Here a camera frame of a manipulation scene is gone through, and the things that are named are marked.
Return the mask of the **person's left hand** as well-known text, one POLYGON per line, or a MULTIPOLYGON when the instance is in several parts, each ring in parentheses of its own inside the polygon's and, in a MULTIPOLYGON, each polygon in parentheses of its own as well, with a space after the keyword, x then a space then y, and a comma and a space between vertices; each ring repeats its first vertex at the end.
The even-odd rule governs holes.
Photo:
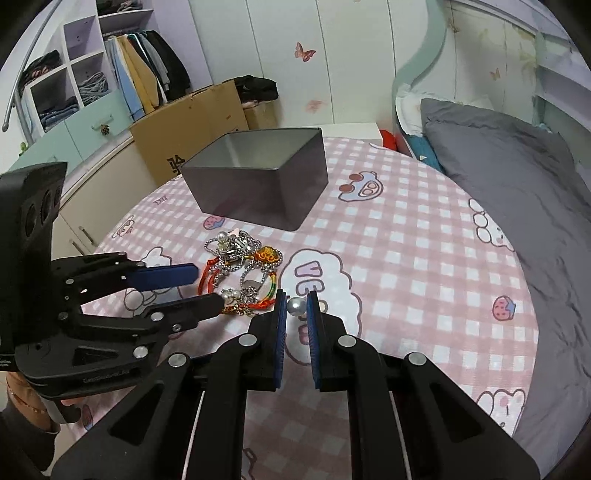
POLYGON ((48 408, 21 373, 7 372, 5 382, 9 399, 31 423, 48 422, 48 408))

